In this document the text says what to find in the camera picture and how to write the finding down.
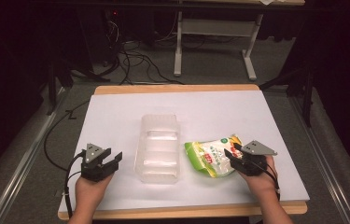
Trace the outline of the black stand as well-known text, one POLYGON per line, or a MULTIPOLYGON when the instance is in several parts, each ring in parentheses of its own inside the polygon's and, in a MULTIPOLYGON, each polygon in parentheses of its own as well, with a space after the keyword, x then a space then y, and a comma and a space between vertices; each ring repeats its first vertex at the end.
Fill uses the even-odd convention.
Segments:
POLYGON ((311 105, 312 102, 312 92, 313 92, 313 79, 314 75, 309 68, 298 68, 294 71, 280 75, 274 79, 271 79, 261 85, 259 88, 262 91, 268 90, 272 86, 287 84, 286 93, 290 97, 295 97, 302 95, 302 107, 301 115, 305 124, 311 126, 311 105))
POLYGON ((49 116, 58 104, 59 88, 57 83, 60 83, 65 89, 71 88, 74 83, 70 69, 63 61, 52 61, 48 67, 49 116))

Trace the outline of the white metal desk frame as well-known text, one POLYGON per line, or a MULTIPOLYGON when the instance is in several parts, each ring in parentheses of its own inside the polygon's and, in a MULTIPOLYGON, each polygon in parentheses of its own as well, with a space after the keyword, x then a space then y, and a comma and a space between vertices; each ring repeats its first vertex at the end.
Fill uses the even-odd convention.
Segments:
POLYGON ((248 37, 248 47, 242 50, 242 59, 248 78, 252 81, 257 75, 252 64, 251 52, 254 48, 259 28, 263 19, 262 14, 253 21, 222 21, 183 18, 183 13, 177 13, 177 33, 174 75, 180 77, 182 74, 182 36, 183 35, 220 35, 230 37, 248 37))

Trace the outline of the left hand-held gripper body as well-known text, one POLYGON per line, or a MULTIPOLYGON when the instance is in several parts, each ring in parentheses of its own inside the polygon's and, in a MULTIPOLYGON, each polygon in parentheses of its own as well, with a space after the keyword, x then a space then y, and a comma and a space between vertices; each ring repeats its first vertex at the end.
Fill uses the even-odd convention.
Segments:
POLYGON ((81 163, 81 176, 93 182, 100 182, 117 171, 117 166, 101 161, 100 155, 104 149, 92 143, 88 143, 84 150, 85 156, 81 163))

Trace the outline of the white table sheet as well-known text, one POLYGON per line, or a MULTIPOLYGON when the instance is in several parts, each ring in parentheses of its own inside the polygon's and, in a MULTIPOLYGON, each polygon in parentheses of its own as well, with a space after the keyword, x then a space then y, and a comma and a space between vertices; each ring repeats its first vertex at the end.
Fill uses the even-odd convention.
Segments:
POLYGON ((281 203, 290 214, 307 210, 309 195, 261 91, 194 91, 172 93, 95 94, 92 96, 77 148, 88 143, 122 153, 99 217, 124 217, 136 209, 177 209, 252 205, 256 201, 237 174, 212 178, 196 171, 184 152, 180 175, 169 185, 146 184, 133 165, 144 115, 174 115, 180 141, 218 140, 232 134, 248 143, 258 140, 276 151, 281 203))

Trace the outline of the metal floor rail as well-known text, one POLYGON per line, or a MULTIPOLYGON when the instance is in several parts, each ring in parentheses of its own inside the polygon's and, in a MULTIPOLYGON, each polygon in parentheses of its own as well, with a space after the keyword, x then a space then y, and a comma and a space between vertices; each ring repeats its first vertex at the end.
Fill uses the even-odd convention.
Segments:
POLYGON ((322 148, 318 144, 312 128, 309 127, 304 120, 299 100, 294 97, 290 97, 288 100, 292 108, 295 110, 296 116, 306 133, 310 145, 312 146, 312 151, 317 163, 317 167, 319 169, 319 173, 322 175, 330 197, 334 201, 336 209, 339 212, 341 219, 343 220, 343 224, 350 224, 350 204, 345 197, 343 188, 332 172, 329 166, 329 162, 324 155, 322 148))
POLYGON ((21 128, 0 158, 0 224, 18 196, 40 151, 43 139, 55 117, 58 106, 67 96, 69 88, 60 87, 54 94, 56 106, 51 106, 48 89, 43 90, 46 100, 21 128))

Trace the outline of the clear plastic container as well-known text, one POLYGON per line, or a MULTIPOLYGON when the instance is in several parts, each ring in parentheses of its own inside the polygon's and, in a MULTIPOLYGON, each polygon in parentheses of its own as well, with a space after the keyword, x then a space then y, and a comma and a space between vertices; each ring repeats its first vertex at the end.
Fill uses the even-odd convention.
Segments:
POLYGON ((174 184, 179 177, 180 128, 176 115, 144 115, 134 170, 148 184, 174 184))

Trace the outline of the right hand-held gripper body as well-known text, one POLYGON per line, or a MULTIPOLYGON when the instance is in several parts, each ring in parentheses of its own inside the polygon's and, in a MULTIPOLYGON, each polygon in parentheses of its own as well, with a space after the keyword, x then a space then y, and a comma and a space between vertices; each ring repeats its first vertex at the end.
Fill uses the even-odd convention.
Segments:
POLYGON ((244 152, 243 155, 236 156, 240 160, 241 165, 239 168, 234 169, 247 176, 257 176, 264 173, 268 166, 266 157, 277 154, 275 150, 257 140, 253 140, 243 146, 242 151, 244 152))

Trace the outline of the green and white snack bag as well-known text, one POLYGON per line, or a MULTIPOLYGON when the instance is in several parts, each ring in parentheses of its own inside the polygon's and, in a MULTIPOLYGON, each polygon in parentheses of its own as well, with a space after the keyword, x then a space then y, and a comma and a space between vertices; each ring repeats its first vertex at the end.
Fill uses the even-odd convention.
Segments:
POLYGON ((243 156, 242 152, 234 147, 234 144, 240 146, 243 144, 236 134, 212 141, 187 142, 184 147, 196 171, 216 178, 229 175, 234 171, 230 159, 225 155, 226 150, 236 158, 243 156))

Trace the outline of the person's right hand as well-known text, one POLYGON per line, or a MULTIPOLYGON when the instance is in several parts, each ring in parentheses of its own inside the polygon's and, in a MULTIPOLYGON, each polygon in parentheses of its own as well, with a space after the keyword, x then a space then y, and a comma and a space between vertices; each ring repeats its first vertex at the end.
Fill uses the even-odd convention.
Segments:
POLYGON ((275 182, 273 177, 277 178, 278 174, 274 167, 274 160, 272 156, 266 157, 267 172, 260 174, 258 176, 247 176, 240 173, 240 176, 245 180, 252 194, 256 197, 256 193, 258 191, 266 190, 266 189, 274 189, 276 192, 275 182))

